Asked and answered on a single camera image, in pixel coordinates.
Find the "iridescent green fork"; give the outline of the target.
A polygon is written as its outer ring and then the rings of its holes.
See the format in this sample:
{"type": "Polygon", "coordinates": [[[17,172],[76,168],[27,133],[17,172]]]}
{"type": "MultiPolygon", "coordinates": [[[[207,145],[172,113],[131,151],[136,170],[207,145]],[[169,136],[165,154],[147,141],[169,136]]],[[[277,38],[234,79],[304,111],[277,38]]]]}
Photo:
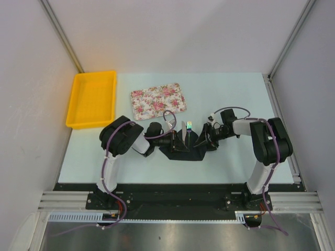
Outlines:
{"type": "Polygon", "coordinates": [[[188,146],[190,146],[190,142],[191,142],[191,132],[192,132],[192,122],[188,121],[186,124],[186,132],[187,132],[187,142],[188,142],[188,146]]]}

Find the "silver table knife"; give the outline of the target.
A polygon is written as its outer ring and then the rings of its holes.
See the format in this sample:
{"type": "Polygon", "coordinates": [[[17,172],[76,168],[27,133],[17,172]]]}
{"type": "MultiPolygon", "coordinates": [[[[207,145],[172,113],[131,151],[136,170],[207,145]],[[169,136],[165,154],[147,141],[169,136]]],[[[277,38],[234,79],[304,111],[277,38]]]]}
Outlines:
{"type": "Polygon", "coordinates": [[[186,123],[184,121],[182,121],[182,141],[183,141],[183,144],[185,144],[186,135],[187,135],[187,126],[186,126],[186,123]]]}

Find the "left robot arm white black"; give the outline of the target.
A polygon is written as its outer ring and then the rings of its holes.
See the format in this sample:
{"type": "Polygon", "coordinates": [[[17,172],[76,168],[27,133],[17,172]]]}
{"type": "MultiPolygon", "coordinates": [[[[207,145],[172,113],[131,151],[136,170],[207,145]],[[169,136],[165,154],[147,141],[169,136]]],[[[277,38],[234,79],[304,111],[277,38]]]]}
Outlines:
{"type": "Polygon", "coordinates": [[[117,187],[117,176],[121,168],[121,157],[130,149],[144,157],[154,152],[156,147],[167,150],[169,154],[180,155],[188,153],[189,148],[178,137],[174,130],[176,122],[171,128],[164,132],[162,124],[150,123],[146,133],[139,124],[130,121],[129,118],[121,116],[105,127],[100,135],[101,147],[105,151],[103,166],[97,188],[87,198],[88,209],[107,210],[116,203],[120,203],[115,195],[111,193],[117,187]]]}

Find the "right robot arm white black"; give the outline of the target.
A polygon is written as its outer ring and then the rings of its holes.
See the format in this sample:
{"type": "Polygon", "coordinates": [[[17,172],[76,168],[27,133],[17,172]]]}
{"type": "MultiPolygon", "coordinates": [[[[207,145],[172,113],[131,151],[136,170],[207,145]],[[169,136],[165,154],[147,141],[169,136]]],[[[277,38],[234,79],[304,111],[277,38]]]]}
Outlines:
{"type": "Polygon", "coordinates": [[[292,155],[293,146],[280,118],[251,118],[250,111],[244,108],[248,115],[239,119],[234,109],[227,107],[213,112],[193,147],[204,146],[208,151],[215,151],[220,140],[250,136],[256,163],[238,201],[248,210],[257,210],[269,206],[269,183],[277,166],[292,155]]]}

